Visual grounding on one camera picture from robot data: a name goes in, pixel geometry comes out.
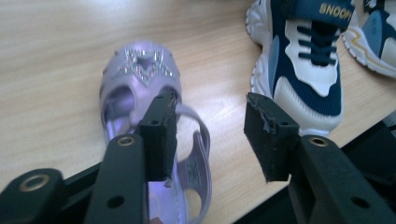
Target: glitter embellishment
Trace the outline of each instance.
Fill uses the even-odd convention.
[[[168,66],[163,63],[163,51],[159,49],[126,49],[126,61],[117,69],[113,78],[133,73],[140,82],[148,86],[158,74],[174,77]]]

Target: shoe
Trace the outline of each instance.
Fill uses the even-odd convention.
[[[257,0],[247,11],[247,32],[262,45],[251,89],[285,110],[300,135],[326,136],[343,118],[336,41],[352,12],[342,0]]]
[[[198,114],[182,104],[180,74],[172,53],[164,46],[136,41],[117,50],[106,66],[99,91],[106,143],[121,134],[134,133],[152,100],[168,91],[177,98],[177,117],[195,120],[200,130],[192,136],[188,158],[178,161],[175,156],[170,178],[148,182],[149,218],[151,223],[200,223],[212,195],[210,134]],[[196,191],[201,199],[198,217],[190,216],[186,189]]]
[[[396,78],[396,1],[354,0],[354,5],[343,34],[346,48],[359,63]]]

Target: navy blue sneaker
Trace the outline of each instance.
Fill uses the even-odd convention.
[[[346,48],[359,63],[396,78],[396,1],[354,0],[354,6]]]
[[[257,0],[247,32],[262,45],[252,91],[272,98],[300,125],[326,136],[343,118],[336,41],[351,20],[349,0]]]

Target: purple sandal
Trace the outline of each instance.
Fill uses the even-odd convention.
[[[100,89],[101,117],[106,143],[125,133],[133,133],[153,98],[166,91],[177,96],[176,113],[194,119],[200,131],[193,135],[189,157],[175,157],[171,180],[148,182],[151,223],[200,223],[212,195],[209,168],[210,135],[200,117],[181,103],[180,74],[171,52],[148,41],[134,42],[116,51],[108,63]],[[191,220],[186,189],[201,198],[201,212]]]

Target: wooden table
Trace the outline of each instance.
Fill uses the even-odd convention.
[[[56,168],[67,178],[99,162],[102,70],[115,49],[150,39],[173,52],[183,101],[211,132],[213,198],[205,223],[233,222],[278,192],[286,184],[265,183],[243,134],[261,53],[245,30],[252,2],[1,1],[0,189],[35,168]],[[329,138],[342,147],[396,109],[396,80],[358,65],[341,41],[338,52],[345,118]],[[194,126],[187,119],[179,126],[183,158]]]

